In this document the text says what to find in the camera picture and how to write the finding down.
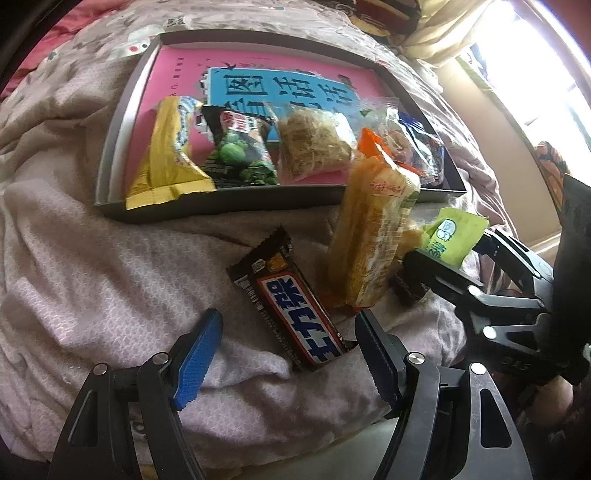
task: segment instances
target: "curtain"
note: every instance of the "curtain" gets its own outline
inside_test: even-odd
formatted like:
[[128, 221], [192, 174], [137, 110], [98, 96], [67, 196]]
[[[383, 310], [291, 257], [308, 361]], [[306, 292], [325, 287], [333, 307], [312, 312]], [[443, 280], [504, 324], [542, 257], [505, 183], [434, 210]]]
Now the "curtain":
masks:
[[420, 0], [417, 30], [402, 44], [409, 59], [441, 66], [476, 41], [482, 14], [493, 0]]

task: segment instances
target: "green snack package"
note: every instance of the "green snack package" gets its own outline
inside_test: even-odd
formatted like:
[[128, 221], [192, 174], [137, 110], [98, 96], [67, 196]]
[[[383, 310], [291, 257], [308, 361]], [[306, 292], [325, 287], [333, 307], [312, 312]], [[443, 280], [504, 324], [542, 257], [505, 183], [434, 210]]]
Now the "green snack package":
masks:
[[484, 217], [445, 207], [434, 223], [424, 227], [428, 239], [423, 248], [432, 257], [459, 268], [487, 227], [488, 220]]
[[201, 112], [216, 144], [202, 169], [216, 188], [278, 184], [265, 146], [271, 126], [264, 119], [212, 105]]

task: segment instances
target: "orange-wrapped snack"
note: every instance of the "orange-wrapped snack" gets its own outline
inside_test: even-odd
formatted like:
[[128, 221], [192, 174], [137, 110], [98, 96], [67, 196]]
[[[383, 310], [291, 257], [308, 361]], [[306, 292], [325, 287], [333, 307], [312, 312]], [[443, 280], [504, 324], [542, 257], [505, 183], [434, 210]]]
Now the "orange-wrapped snack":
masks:
[[421, 185], [419, 176], [398, 167], [379, 141], [371, 130], [362, 130], [328, 256], [330, 288], [353, 307], [371, 307], [384, 293]]

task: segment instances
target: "snack bag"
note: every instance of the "snack bag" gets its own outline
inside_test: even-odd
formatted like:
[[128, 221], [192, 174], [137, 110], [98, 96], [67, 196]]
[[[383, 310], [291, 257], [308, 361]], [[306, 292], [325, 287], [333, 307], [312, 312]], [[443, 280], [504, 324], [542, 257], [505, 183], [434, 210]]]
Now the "snack bag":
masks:
[[397, 98], [363, 100], [359, 104], [361, 125], [382, 138], [395, 161], [420, 172], [421, 185], [438, 186], [443, 182], [445, 147], [417, 120], [400, 112], [399, 105]]
[[349, 350], [294, 262], [291, 238], [283, 227], [227, 271], [297, 368], [314, 370]]
[[200, 105], [187, 96], [160, 102], [150, 144], [125, 198], [127, 210], [215, 190], [213, 180], [189, 157], [189, 132]]
[[424, 245], [427, 245], [428, 240], [429, 236], [425, 233], [424, 228], [416, 222], [409, 220], [400, 237], [395, 260], [402, 264], [404, 255], [415, 248], [422, 248]]
[[439, 137], [425, 132], [423, 125], [416, 119], [399, 112], [398, 120], [404, 126], [407, 137], [413, 143], [413, 158], [409, 164], [423, 165], [428, 184], [439, 186], [443, 183], [443, 163], [445, 146]]
[[262, 118], [220, 106], [201, 108], [216, 145], [203, 165], [217, 188], [277, 185], [265, 146], [271, 126]]
[[371, 307], [385, 291], [420, 191], [418, 175], [398, 167], [385, 153], [372, 155], [376, 147], [371, 134], [369, 129], [361, 133], [327, 262], [333, 293], [353, 307]]
[[281, 141], [280, 167], [292, 181], [346, 170], [357, 146], [347, 117], [298, 105], [268, 105]]
[[459, 268], [487, 227], [488, 220], [484, 217], [445, 207], [435, 222], [424, 228], [427, 239], [423, 248], [432, 257]]

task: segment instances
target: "gray tray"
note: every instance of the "gray tray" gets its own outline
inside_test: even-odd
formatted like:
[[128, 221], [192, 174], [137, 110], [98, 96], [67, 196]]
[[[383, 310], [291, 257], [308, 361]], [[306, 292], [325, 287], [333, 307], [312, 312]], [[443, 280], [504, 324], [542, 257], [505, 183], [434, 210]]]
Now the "gray tray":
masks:
[[[279, 185], [220, 189], [182, 195], [173, 202], [125, 209], [122, 194], [127, 147], [150, 71], [163, 45], [182, 48], [236, 48], [283, 52], [320, 61], [335, 61], [373, 70], [385, 91], [400, 99], [404, 109], [421, 121], [425, 130], [435, 130], [400, 82], [386, 69], [364, 57], [340, 48], [289, 35], [249, 30], [188, 30], [156, 37], [143, 53], [119, 100], [105, 139], [96, 181], [95, 206], [107, 217], [129, 223], [147, 223], [191, 215], [239, 210], [290, 210], [320, 205], [338, 205], [345, 185]], [[441, 188], [423, 188], [419, 202], [445, 202], [449, 196], [466, 193], [462, 178], [449, 153], [445, 152], [444, 182]]]

